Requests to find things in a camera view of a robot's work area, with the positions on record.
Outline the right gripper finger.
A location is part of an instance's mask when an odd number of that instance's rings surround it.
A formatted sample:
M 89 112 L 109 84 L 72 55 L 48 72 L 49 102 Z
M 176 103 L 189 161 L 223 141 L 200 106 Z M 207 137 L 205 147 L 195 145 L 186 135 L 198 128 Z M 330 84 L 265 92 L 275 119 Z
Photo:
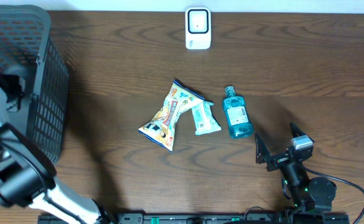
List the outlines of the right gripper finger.
M 254 134 L 255 143 L 256 143 L 256 163 L 264 164 L 268 163 L 268 159 L 271 157 L 266 145 L 260 138 L 258 133 Z
M 290 123 L 292 134 L 291 142 L 314 142 L 305 132 L 303 132 L 295 123 Z

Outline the teal mouthwash bottle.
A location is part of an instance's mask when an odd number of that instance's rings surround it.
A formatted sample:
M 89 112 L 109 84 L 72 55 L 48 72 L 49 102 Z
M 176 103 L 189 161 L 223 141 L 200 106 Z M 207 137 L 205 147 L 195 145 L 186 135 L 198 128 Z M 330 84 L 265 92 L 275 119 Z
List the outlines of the teal mouthwash bottle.
M 234 86 L 225 87 L 225 99 L 222 102 L 222 106 L 231 138 L 245 138 L 254 133 L 253 124 L 246 111 L 245 99 L 241 95 L 236 94 Z

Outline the light green wipes packet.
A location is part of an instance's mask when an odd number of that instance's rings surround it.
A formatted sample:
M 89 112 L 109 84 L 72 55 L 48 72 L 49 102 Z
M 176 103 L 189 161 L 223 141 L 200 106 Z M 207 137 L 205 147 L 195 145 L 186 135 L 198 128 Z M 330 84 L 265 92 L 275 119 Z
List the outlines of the light green wipes packet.
M 192 108 L 196 128 L 195 134 L 198 136 L 222 130 L 212 115 L 211 106 L 213 106 L 212 102 L 203 101 Z

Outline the large yellow snack bag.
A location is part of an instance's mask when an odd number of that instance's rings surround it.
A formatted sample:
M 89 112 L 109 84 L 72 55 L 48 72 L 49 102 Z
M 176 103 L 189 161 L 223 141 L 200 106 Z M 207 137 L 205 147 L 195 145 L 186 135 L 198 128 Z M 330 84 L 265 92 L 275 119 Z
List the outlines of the large yellow snack bag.
M 175 142 L 175 126 L 180 115 L 203 103 L 204 100 L 205 98 L 174 80 L 162 108 L 150 122 L 141 126 L 138 131 L 150 141 L 172 152 Z

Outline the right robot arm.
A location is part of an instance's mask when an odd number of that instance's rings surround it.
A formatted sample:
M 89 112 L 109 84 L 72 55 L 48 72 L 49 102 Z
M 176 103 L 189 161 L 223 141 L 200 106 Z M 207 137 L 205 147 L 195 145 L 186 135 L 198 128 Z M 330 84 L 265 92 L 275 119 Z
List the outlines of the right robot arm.
M 282 189 L 288 190 L 294 208 L 273 218 L 275 223 L 325 223 L 324 214 L 332 210 L 336 185 L 325 177 L 310 178 L 302 162 L 312 156 L 314 140 L 290 124 L 291 145 L 280 154 L 271 155 L 259 134 L 255 134 L 256 163 L 267 165 L 269 172 L 280 170 Z

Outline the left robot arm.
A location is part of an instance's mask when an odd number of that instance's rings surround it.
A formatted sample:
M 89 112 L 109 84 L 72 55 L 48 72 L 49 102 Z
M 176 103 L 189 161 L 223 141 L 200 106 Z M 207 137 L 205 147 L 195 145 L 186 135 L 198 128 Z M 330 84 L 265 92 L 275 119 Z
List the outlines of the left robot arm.
M 47 156 L 10 123 L 8 114 L 23 97 L 19 77 L 0 72 L 0 205 L 42 210 L 66 223 L 117 223 L 96 201 L 59 180 Z

